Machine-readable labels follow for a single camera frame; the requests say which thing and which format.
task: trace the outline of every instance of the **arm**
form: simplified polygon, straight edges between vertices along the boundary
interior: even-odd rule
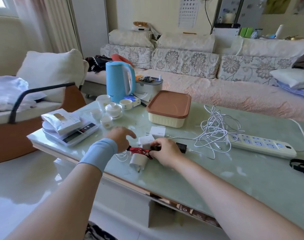
[[[102,172],[111,157],[129,147],[117,127],[94,143],[59,188],[19,224],[7,239],[83,239]]]
[[[177,145],[160,138],[150,152],[164,165],[178,171],[200,194],[231,239],[304,239],[304,231],[274,210],[185,158]]]

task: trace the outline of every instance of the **person's left hand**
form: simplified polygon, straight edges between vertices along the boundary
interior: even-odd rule
[[[133,131],[125,127],[117,126],[113,130],[111,130],[105,138],[109,138],[115,141],[117,144],[118,153],[120,153],[124,152],[130,146],[129,141],[126,140],[126,136],[130,136],[133,139],[136,139],[136,134]]]

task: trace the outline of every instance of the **eye chart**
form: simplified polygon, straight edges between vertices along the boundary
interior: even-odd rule
[[[181,0],[178,27],[194,28],[198,10],[199,0]]]

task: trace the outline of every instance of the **curtain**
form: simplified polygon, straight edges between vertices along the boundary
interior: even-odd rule
[[[14,0],[14,3],[32,50],[81,51],[71,0]]]

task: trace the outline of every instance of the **blue electric kettle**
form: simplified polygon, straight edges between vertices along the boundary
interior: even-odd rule
[[[131,74],[131,89],[128,72]],[[106,63],[106,91],[115,103],[119,103],[135,91],[135,72],[130,64],[123,61]]]

